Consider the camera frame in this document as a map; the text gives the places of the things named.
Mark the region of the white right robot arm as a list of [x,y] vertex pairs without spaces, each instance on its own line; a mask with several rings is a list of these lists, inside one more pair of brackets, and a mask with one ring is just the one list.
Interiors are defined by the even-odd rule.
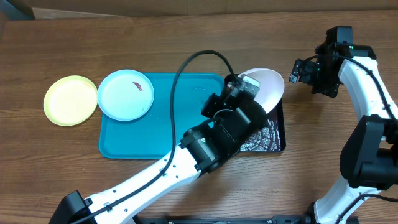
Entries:
[[290,82],[303,82],[313,93],[344,85],[358,124],[340,154],[340,177],[313,202],[302,223],[357,223],[352,214],[367,199],[397,184],[397,105],[378,71],[372,48],[334,43],[296,60]]

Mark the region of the brown cardboard backboard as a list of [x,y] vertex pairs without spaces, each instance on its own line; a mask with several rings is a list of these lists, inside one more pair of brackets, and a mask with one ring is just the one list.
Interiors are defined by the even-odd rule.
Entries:
[[26,0],[33,8],[119,16],[394,10],[397,0]]

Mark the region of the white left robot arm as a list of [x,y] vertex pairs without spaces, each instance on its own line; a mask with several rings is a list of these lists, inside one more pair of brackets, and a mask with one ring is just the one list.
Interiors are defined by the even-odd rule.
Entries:
[[130,223],[150,204],[201,175],[221,167],[239,152],[250,135],[263,128],[266,115],[278,104],[283,88],[267,99],[269,81],[259,73],[228,75],[220,95],[202,109],[207,118],[190,128],[163,158],[121,184],[82,198],[79,191],[64,197],[51,223]]

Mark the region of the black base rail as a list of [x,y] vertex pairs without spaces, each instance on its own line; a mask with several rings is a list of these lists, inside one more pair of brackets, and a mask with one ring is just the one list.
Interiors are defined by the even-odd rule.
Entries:
[[194,219],[194,218],[133,218],[138,224],[311,224],[315,223],[308,214],[276,215],[272,218],[232,218],[232,219]]

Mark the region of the yellow plate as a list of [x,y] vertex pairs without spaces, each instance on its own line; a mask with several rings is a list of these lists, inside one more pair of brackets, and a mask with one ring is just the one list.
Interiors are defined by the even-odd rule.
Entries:
[[85,122],[98,104],[96,85],[88,78],[70,75],[57,80],[44,96],[43,109],[48,120],[59,126]]

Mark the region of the black water tray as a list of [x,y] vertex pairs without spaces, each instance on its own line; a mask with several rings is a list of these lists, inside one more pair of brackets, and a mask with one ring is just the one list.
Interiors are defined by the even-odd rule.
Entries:
[[267,126],[262,129],[234,131],[231,122],[223,127],[229,137],[229,142],[238,151],[280,152],[285,148],[282,99],[272,111],[267,113]]

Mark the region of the light blue plate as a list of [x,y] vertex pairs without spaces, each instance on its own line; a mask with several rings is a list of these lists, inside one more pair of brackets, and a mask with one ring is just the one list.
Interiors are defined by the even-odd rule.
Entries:
[[151,81],[136,70],[110,73],[98,88],[98,105],[102,112],[116,121],[133,121],[144,116],[155,97]]

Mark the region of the teal plastic tray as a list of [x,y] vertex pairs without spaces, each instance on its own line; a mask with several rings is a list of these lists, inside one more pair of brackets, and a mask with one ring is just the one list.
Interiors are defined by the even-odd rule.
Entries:
[[[173,73],[146,73],[154,86],[150,110],[134,121],[116,121],[102,115],[98,148],[108,159],[160,159],[172,147],[170,91]],[[224,87],[221,76],[212,73],[183,73],[174,96],[176,140],[188,129],[206,120],[201,110],[209,96]]]

